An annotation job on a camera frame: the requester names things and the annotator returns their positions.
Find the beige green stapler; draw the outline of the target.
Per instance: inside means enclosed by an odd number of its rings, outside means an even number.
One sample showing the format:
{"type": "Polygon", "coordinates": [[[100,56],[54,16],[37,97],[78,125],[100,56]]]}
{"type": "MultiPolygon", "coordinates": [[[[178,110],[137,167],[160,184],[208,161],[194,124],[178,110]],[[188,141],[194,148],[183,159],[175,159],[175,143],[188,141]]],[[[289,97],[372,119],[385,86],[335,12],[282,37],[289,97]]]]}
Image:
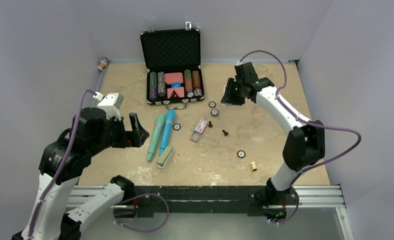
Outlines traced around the beige green stapler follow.
{"type": "Polygon", "coordinates": [[[166,148],[162,151],[162,154],[157,159],[157,166],[159,168],[162,169],[162,168],[165,167],[165,165],[167,164],[172,152],[173,152],[173,146],[172,145],[167,145],[166,148]]]}

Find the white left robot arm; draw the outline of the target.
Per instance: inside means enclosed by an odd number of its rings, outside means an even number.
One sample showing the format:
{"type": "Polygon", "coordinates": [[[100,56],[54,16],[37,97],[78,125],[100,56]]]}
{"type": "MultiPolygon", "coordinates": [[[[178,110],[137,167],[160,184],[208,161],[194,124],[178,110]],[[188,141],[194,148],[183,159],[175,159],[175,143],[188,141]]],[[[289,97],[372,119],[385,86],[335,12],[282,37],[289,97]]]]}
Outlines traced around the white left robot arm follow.
{"type": "Polygon", "coordinates": [[[131,130],[126,131],[123,117],[98,107],[86,107],[73,117],[71,128],[43,151],[34,208],[24,230],[12,236],[14,240],[78,240],[106,208],[132,202],[133,182],[117,175],[89,202],[65,210],[71,191],[95,155],[108,148],[143,146],[148,131],[137,114],[130,113],[129,119],[131,130]]]}

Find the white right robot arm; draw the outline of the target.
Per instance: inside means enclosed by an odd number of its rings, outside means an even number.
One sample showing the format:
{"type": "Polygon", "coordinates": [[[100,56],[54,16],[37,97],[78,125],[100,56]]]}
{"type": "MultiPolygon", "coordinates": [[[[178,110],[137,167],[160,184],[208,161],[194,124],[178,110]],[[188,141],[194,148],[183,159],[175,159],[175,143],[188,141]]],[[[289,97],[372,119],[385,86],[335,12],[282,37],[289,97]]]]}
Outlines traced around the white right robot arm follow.
{"type": "Polygon", "coordinates": [[[241,106],[246,99],[266,110],[286,134],[282,151],[283,164],[267,181],[266,199],[276,204],[285,197],[297,174],[325,156],[325,131],[321,121],[311,121],[300,114],[281,95],[268,78],[259,78],[252,63],[235,66],[236,75],[229,78],[221,102],[241,106]]]}

